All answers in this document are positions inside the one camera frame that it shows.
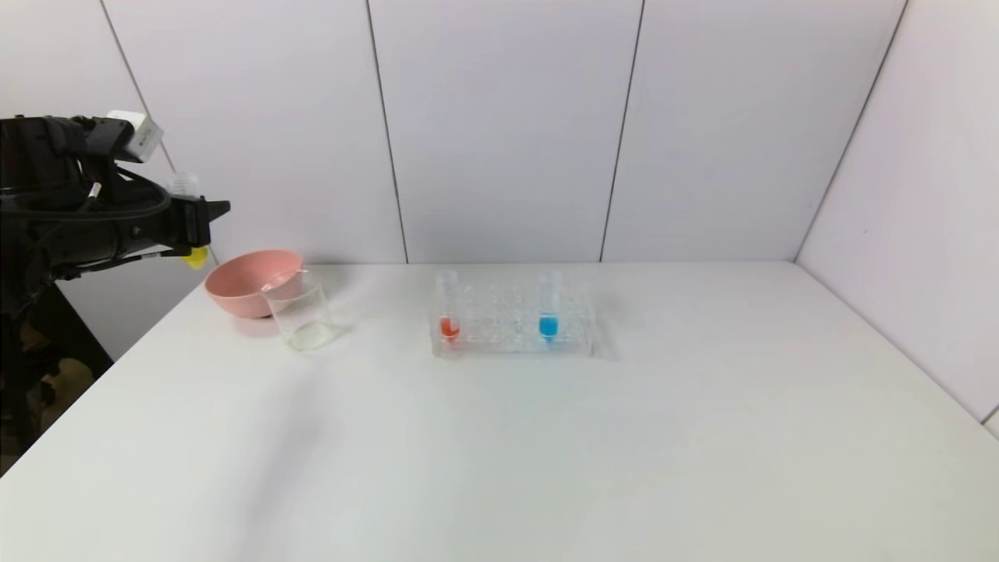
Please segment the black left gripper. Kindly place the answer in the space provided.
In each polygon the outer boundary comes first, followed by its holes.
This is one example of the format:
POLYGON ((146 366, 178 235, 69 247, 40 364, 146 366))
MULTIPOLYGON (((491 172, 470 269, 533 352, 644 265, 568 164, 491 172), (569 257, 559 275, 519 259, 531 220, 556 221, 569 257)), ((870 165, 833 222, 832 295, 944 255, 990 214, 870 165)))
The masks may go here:
POLYGON ((210 223, 231 210, 228 201, 207 201, 204 197, 172 196, 170 206, 139 218, 114 221, 116 251, 126 256, 156 246, 197 248, 211 243, 210 223))

